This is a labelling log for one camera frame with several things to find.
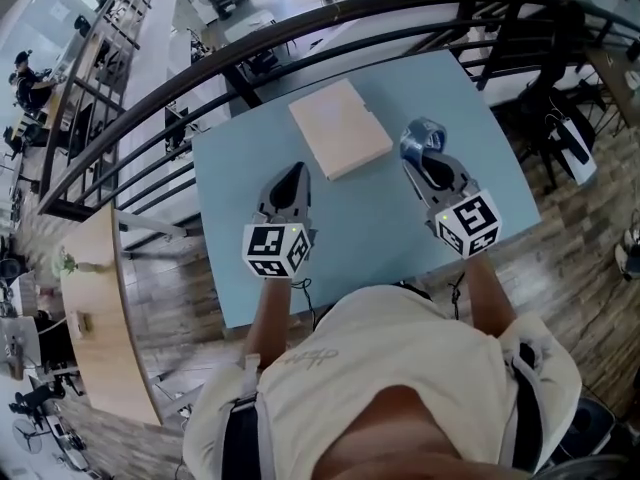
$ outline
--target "person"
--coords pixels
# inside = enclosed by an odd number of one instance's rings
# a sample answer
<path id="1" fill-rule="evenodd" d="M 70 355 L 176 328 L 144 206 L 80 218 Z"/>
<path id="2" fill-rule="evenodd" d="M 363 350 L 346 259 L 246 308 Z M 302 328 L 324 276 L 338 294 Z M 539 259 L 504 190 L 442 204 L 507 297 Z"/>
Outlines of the person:
<path id="1" fill-rule="evenodd" d="M 5 351 L 0 356 L 0 375 L 15 380 L 24 379 L 25 358 L 29 366 L 38 359 L 49 365 L 75 362 L 66 322 L 53 322 L 43 311 L 36 317 L 0 318 L 0 349 Z M 34 356 L 27 355 L 27 349 Z"/>
<path id="2" fill-rule="evenodd" d="M 273 469 L 263 479 L 528 478 L 512 467 L 516 450 L 530 451 L 518 419 L 534 413 L 516 411 L 521 396 L 538 399 L 536 470 L 571 424 L 580 374 L 535 313 L 516 315 L 486 253 L 466 261 L 466 280 L 473 326 L 444 318 L 415 288 L 373 286 L 341 299 L 290 350 L 290 280 L 265 280 L 244 359 L 217 369 L 186 427 L 193 475 L 249 480 L 232 466 L 249 461 L 256 432 L 234 434 L 228 422 L 242 404 L 261 401 L 259 467 Z M 518 351 L 533 354 L 525 359 L 541 380 L 533 391 L 518 377 Z M 242 398 L 254 366 L 262 372 L 256 392 Z M 514 421 L 520 444 L 509 437 Z M 246 446 L 234 452 L 237 436 Z"/>
<path id="3" fill-rule="evenodd" d="M 16 92 L 18 104 L 25 112 L 42 109 L 56 86 L 55 80 L 44 81 L 29 67 L 29 52 L 20 52 L 15 60 L 16 72 L 9 76 L 9 84 Z"/>

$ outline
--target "wooden floor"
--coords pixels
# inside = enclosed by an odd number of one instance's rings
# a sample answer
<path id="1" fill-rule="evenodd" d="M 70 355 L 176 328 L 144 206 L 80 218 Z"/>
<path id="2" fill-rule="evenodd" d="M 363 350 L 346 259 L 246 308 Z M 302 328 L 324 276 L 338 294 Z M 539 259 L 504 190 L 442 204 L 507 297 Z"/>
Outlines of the wooden floor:
<path id="1" fill-rule="evenodd" d="M 536 311 L 571 352 L 593 390 L 619 416 L 631 404 L 631 383 L 640 365 L 640 282 L 627 283 L 613 260 L 613 247 L 638 206 L 640 133 L 624 130 L 598 138 L 597 179 L 578 188 L 557 170 L 560 188 L 543 194 L 546 177 L 536 157 L 524 165 L 542 222 L 493 249 L 499 277 L 518 312 Z M 514 149 L 520 145 L 514 142 Z M 25 174 L 37 175 L 38 154 Z M 29 195 L 17 239 L 43 283 L 55 283 L 48 255 L 70 224 L 34 213 Z M 126 261 L 134 331 L 149 375 L 172 370 L 158 400 L 205 381 L 217 362 L 237 354 L 246 329 L 224 326 L 204 238 L 159 239 Z M 447 282 L 460 265 L 425 275 L 423 284 L 442 308 L 453 312 Z M 468 314 L 463 288 L 461 313 Z M 305 315 L 291 319 L 291 339 L 309 332 Z M 64 418 L 86 440 L 94 467 L 118 479 L 172 479 L 180 462 L 182 431 L 176 416 L 167 428 L 136 424 L 95 411 L 85 398 L 60 403 Z M 182 467 L 178 478 L 191 478 Z"/>

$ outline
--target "black cable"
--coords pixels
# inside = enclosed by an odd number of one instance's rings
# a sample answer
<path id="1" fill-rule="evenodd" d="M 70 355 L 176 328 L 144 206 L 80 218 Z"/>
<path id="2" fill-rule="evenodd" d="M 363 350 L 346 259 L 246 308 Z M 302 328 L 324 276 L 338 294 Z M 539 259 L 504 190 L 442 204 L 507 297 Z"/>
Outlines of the black cable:
<path id="1" fill-rule="evenodd" d="M 460 320 L 460 312 L 458 311 L 458 299 L 460 298 L 460 283 L 464 279 L 464 272 L 460 274 L 460 277 L 455 283 L 447 283 L 447 286 L 451 286 L 451 304 L 453 304 L 453 311 L 456 320 Z"/>
<path id="2" fill-rule="evenodd" d="M 178 480 L 178 471 L 180 471 L 180 468 L 183 466 L 184 464 L 184 457 L 180 457 L 180 464 L 178 464 L 178 467 L 176 468 L 176 474 L 173 475 L 173 480 Z"/>
<path id="3" fill-rule="evenodd" d="M 307 305 L 309 306 L 309 311 L 311 312 L 311 316 L 313 318 L 311 323 L 311 330 L 315 331 L 316 325 L 317 325 L 317 318 L 316 318 L 316 312 L 314 311 L 313 306 L 311 305 L 311 296 L 307 291 L 307 288 L 309 288 L 309 286 L 311 286 L 311 279 L 309 279 L 308 277 L 305 277 L 302 281 L 291 283 L 291 288 L 295 290 L 302 290 L 304 292 L 304 296 L 307 299 Z"/>

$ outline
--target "wooden block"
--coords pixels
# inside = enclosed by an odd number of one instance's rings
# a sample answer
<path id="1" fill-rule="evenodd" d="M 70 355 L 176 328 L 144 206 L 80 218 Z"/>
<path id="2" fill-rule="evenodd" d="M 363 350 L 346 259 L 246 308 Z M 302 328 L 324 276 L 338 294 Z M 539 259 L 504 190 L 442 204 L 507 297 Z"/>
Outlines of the wooden block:
<path id="1" fill-rule="evenodd" d="M 346 78 L 294 101 L 289 110 L 330 180 L 393 147 L 387 132 Z"/>

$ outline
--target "light blue tabletop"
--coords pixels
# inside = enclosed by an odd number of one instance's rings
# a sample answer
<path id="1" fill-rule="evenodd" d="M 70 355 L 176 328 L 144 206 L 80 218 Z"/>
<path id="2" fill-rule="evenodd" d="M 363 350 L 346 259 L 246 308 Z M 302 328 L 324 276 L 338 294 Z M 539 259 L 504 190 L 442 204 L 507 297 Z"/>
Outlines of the light blue tabletop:
<path id="1" fill-rule="evenodd" d="M 450 53 L 407 57 L 346 76 L 394 148 L 335 181 L 324 177 L 288 105 L 338 78 L 270 101 L 194 139 L 204 233 L 227 327 L 253 322 L 262 286 L 242 261 L 244 226 L 265 183 L 299 160 L 311 173 L 309 216 L 318 235 L 296 280 L 312 279 L 315 307 L 459 259 L 424 225 L 426 209 L 402 169 L 400 135 L 416 117 L 445 126 L 444 152 L 490 191 L 503 219 L 502 240 L 540 221 L 507 139 Z M 306 309 L 302 291 L 294 290 L 292 312 Z"/>

